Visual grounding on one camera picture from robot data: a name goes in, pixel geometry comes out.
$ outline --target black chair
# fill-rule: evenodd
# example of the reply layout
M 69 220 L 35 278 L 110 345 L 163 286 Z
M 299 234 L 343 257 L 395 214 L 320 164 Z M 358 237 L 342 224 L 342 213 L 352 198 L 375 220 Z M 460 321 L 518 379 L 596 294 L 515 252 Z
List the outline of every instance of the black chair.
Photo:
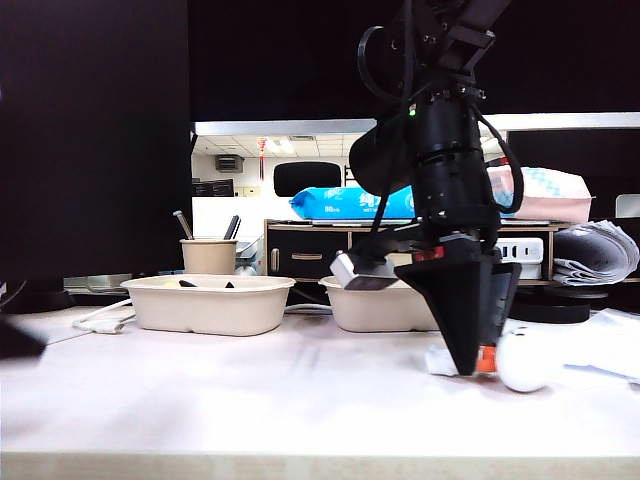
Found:
M 293 197 L 307 187 L 340 187 L 342 170 L 329 162 L 289 162 L 273 169 L 273 188 L 279 197 Z

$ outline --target drawer handle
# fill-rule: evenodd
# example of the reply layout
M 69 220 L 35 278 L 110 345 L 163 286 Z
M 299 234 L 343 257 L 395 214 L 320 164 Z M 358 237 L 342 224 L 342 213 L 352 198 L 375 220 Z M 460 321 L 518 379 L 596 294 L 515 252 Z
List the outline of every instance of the drawer handle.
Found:
M 280 249 L 271 249 L 271 270 L 277 272 L 280 270 Z
M 321 253 L 292 253 L 292 260 L 322 260 Z

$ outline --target pen holder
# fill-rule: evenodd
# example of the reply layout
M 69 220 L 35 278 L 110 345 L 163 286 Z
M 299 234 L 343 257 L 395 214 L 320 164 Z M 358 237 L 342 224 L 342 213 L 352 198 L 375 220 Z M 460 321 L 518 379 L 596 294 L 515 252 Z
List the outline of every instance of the pen holder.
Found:
M 236 265 L 236 240 L 180 240 L 186 273 L 232 275 Z

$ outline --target power strip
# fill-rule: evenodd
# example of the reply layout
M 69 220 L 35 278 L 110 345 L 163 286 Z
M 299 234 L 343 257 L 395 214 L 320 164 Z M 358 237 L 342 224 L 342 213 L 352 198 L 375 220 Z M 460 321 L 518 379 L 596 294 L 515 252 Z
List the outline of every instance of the power strip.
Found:
M 502 263 L 522 264 L 521 279 L 539 280 L 542 278 L 544 243 L 541 238 L 498 238 L 496 247 L 502 255 Z

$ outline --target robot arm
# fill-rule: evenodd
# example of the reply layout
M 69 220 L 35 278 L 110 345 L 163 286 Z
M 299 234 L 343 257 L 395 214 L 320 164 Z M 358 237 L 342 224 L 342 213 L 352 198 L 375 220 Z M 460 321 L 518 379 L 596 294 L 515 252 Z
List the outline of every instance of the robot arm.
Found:
M 520 265 L 499 263 L 494 246 L 500 211 L 520 206 L 522 174 L 498 134 L 515 192 L 511 206 L 497 205 L 480 147 L 477 103 L 484 93 L 473 72 L 494 41 L 488 28 L 508 4 L 405 0 L 389 29 L 365 32 L 358 51 L 363 80 L 393 106 L 353 145 L 351 169 L 365 190 L 382 197 L 380 208 L 389 193 L 411 185 L 416 219 L 377 232 L 378 212 L 369 237 L 331 267 L 346 289 L 381 289 L 400 278 L 420 292 L 463 375 L 475 371 L 480 345 L 495 345 L 520 274 Z M 391 251 L 411 252 L 413 263 L 392 270 L 384 259 Z

